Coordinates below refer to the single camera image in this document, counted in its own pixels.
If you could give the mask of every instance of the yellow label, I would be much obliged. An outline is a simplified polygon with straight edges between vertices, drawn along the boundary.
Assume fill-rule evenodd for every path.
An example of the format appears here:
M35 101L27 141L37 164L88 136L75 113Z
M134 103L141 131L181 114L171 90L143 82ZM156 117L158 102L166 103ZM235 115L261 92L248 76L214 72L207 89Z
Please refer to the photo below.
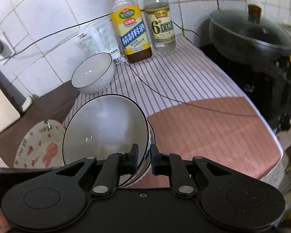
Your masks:
M155 43L171 43L175 40L175 32L169 7L146 10Z
M111 18L126 55L150 48L139 6L122 8L111 13Z

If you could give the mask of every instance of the stove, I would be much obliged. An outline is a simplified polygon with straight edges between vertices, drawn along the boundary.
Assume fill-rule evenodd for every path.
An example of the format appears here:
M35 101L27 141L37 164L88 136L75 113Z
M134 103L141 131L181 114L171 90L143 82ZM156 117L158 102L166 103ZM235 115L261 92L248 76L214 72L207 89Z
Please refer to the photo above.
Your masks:
M263 66L242 65L223 57L213 45L201 50L248 95L270 127L279 132L291 127L291 64L279 60L277 72Z

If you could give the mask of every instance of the electrical wire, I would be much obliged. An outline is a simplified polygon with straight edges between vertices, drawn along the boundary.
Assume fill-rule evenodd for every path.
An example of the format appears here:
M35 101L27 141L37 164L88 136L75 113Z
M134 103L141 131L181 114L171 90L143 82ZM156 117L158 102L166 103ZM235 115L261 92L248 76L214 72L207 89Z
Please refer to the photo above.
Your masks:
M162 95L160 92L156 91L155 89L151 88L147 83L145 83L141 78L140 76L135 72L135 70L130 66L128 65L126 62L124 62L131 70L132 72L139 78L139 80L141 80L141 82L143 84L145 84L149 89L151 89L152 91L154 91L155 93L157 93L158 95L160 95L161 97L164 97L170 101L174 101L174 102L178 102L178 103L183 103L185 105L189 105L189 106L192 106L192 107L195 107L195 108L199 108L199 109L203 109L203 110L208 110L208 111L211 111L211 112L215 112L215 113L219 113L219 114L224 114L224 115L229 115L229 116L237 116L237 117L250 117L250 118L259 118L257 115L245 115L245 114L237 114L237 113L230 113L230 112L224 112L224 111L220 111L220 110L215 110L215 109L210 109L210 108L205 108L205 107L202 107L202 106L198 106L198 105L194 105L194 104L191 104L191 103L186 103L186 102L183 102L183 101L179 101L179 100L176 100L176 99L173 99L173 98L169 98L168 96L166 95Z
M49 35L47 35L47 36L45 36L45 37L42 37L42 38L40 38L40 39L34 41L34 42L31 43L29 46L27 46L27 47L24 48L23 50L21 50L21 51L15 53L14 55L9 56L9 57L5 57L5 58L1 59L0 62L1 62L1 61L4 61L4 60L7 60L7 59L9 59L9 58L15 57L15 56L17 56L17 55L19 55L19 54L21 54L22 52L26 51L29 47L33 46L34 44L38 43L38 42L41 41L41 40L44 40L44 39L47 38L47 37L53 36L53 35L55 35L55 34L57 34L57 33L63 32L63 31L65 31L65 30L69 30L69 29L71 29L71 28L74 28L74 27L77 27L77 26L80 26L80 25L83 25L83 24L86 24L86 23L93 22L93 21L95 21L95 20L98 20L98 19L100 19L100 18L103 18L103 17L109 16L109 15L110 15L110 14L106 14L106 15L103 15L103 16L100 16L100 17L97 17L97 18L94 18L94 19L92 19L92 20L86 21L86 22L84 22L84 23L76 24L76 25L70 26L70 27L68 27L68 28L62 29L62 30L60 30L60 31L57 31L57 32L51 33L51 34L49 34ZM174 21L172 21L172 22L173 22L177 27L179 27L179 29L181 29L181 30L183 30L183 31L193 32L193 33L195 33L197 36L199 36L196 32L194 32L194 31L192 31L192 30L188 30L188 29L183 29L183 28L181 28L179 25L177 25Z

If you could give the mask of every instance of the cooking wine bottle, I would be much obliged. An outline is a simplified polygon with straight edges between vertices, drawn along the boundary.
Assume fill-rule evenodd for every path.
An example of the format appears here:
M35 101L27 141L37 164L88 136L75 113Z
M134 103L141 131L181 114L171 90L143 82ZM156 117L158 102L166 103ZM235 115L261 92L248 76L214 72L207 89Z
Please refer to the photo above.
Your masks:
M168 0L144 0L144 4L155 49L172 52L176 48L176 37Z
M127 60L135 63L152 56L137 0L109 0L111 18L120 36Z

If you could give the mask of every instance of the wok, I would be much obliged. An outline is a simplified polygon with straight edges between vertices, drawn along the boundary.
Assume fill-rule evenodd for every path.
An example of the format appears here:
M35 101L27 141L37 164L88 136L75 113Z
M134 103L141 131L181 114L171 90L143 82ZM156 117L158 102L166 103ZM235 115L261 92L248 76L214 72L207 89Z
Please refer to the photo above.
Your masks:
M226 58L240 64L274 62L291 55L291 37L283 27L261 17L261 8L246 11L214 11L210 16L210 39Z

